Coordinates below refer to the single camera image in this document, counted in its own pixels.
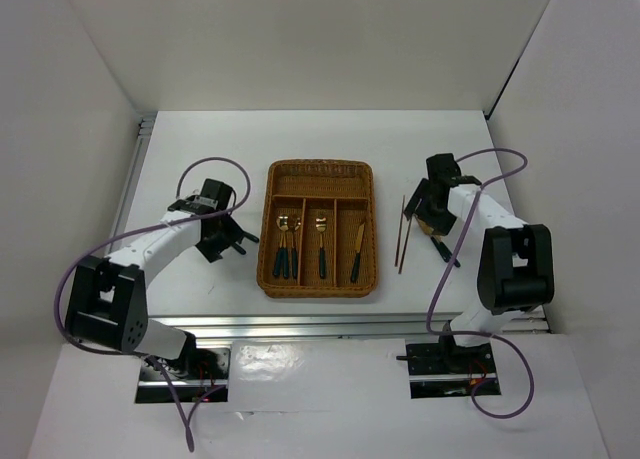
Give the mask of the gold knife pile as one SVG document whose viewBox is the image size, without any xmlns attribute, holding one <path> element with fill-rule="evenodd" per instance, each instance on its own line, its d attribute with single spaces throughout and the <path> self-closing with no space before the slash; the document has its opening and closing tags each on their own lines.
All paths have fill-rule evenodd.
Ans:
<svg viewBox="0 0 640 459">
<path fill-rule="evenodd" d="M 431 240 L 432 244 L 435 246 L 436 250 L 440 254 L 441 258 L 448 263 L 451 259 L 451 252 L 448 250 L 446 245 L 442 242 L 441 238 L 437 236 L 433 229 L 428 226 L 423 220 L 418 220 L 418 225 L 423 233 L 425 233 Z"/>
<path fill-rule="evenodd" d="M 354 245 L 355 256 L 354 256 L 354 261 L 353 261 L 351 275 L 350 275 L 350 282 L 353 284 L 357 282 L 359 277 L 360 264 L 361 264 L 361 250 L 362 250 L 362 244 L 364 239 L 365 227 L 366 227 L 366 223 L 362 222 L 359 225 L 357 234 L 356 234 L 356 240 Z"/>
</svg>

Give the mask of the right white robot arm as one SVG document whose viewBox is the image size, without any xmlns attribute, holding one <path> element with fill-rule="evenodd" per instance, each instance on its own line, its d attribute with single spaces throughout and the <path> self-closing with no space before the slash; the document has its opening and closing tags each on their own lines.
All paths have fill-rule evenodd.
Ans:
<svg viewBox="0 0 640 459">
<path fill-rule="evenodd" d="M 458 220 L 462 234 L 482 240 L 476 288 L 478 299 L 444 328 L 436 358 L 448 371 L 460 370 L 471 349 L 490 341 L 511 320 L 552 301 L 555 292 L 551 232 L 528 224 L 485 192 L 481 181 L 462 173 L 451 153 L 426 159 L 427 176 L 403 214 L 415 218 L 441 254 L 442 238 Z"/>
</svg>

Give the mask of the gold spoon pile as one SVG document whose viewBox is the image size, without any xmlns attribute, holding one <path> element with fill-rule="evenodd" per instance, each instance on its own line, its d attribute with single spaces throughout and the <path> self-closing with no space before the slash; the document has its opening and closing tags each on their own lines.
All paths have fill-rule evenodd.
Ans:
<svg viewBox="0 0 640 459">
<path fill-rule="evenodd" d="M 290 229 L 291 217 L 286 215 L 281 219 L 281 229 L 283 236 L 283 246 L 282 246 L 282 277 L 284 279 L 288 279 L 290 277 L 290 265 L 289 265 L 289 250 L 288 250 L 288 240 L 287 234 Z"/>
</svg>

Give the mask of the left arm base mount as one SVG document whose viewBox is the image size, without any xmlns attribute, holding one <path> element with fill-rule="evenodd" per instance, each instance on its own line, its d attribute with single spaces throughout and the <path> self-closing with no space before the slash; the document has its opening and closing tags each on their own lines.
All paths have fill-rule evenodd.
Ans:
<svg viewBox="0 0 640 459">
<path fill-rule="evenodd" d="M 178 366 L 176 361 L 158 359 L 174 386 L 181 403 L 228 401 L 231 349 L 198 349 L 192 359 Z M 148 359 L 142 362 L 135 395 L 136 404 L 168 404 L 174 401 L 160 369 Z"/>
</svg>

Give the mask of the gold spoon green handle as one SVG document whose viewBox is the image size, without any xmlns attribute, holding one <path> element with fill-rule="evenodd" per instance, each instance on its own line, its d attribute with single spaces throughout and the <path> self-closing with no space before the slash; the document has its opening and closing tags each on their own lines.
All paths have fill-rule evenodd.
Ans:
<svg viewBox="0 0 640 459">
<path fill-rule="evenodd" d="M 291 271 L 292 277 L 297 280 L 298 279 L 298 270 L 299 270 L 299 254 L 297 248 L 297 232 L 301 225 L 301 219 L 299 216 L 290 216 L 288 218 L 288 227 L 291 232 Z"/>
<path fill-rule="evenodd" d="M 273 267 L 273 271 L 272 274 L 275 278 L 279 278 L 282 277 L 282 246 L 283 246 L 283 236 L 282 236 L 282 229 L 281 229 L 281 219 L 286 216 L 286 215 L 280 215 L 277 218 L 277 226 L 278 226 L 278 230 L 279 230 L 279 245 L 278 245 L 278 250 L 276 253 L 276 258 L 275 258 L 275 262 L 274 262 L 274 267 Z"/>
</svg>

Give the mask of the gold knife green handle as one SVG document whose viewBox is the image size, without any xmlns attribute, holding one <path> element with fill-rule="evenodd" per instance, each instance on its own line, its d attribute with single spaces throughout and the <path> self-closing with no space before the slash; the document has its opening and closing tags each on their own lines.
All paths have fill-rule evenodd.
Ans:
<svg viewBox="0 0 640 459">
<path fill-rule="evenodd" d="M 325 216 L 318 216 L 315 220 L 315 227 L 316 227 L 317 233 L 319 234 L 319 252 L 318 252 L 319 277 L 321 279 L 325 279 L 327 277 L 327 266 L 326 266 L 324 234 L 327 230 L 327 218 Z"/>
</svg>

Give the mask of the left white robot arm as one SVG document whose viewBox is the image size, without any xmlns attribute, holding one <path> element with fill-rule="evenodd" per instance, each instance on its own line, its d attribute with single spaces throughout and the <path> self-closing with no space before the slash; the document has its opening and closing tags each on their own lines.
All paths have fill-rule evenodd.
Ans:
<svg viewBox="0 0 640 459">
<path fill-rule="evenodd" d="M 240 243 L 244 230 L 222 212 L 234 189 L 207 179 L 198 194 L 168 207 L 167 224 L 146 232 L 104 258 L 88 256 L 75 269 L 65 331 L 123 354 L 151 355 L 176 378 L 186 378 L 198 366 L 195 336 L 149 318 L 147 288 L 184 251 L 196 248 L 209 263 Z"/>
</svg>

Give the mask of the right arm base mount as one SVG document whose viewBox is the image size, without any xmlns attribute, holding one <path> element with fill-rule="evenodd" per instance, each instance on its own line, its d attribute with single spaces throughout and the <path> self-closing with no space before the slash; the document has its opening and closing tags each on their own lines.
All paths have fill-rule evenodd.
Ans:
<svg viewBox="0 0 640 459">
<path fill-rule="evenodd" d="M 412 399 L 497 396 L 501 389 L 489 344 L 469 349 L 442 343 L 414 343 L 396 356 L 409 374 Z"/>
</svg>

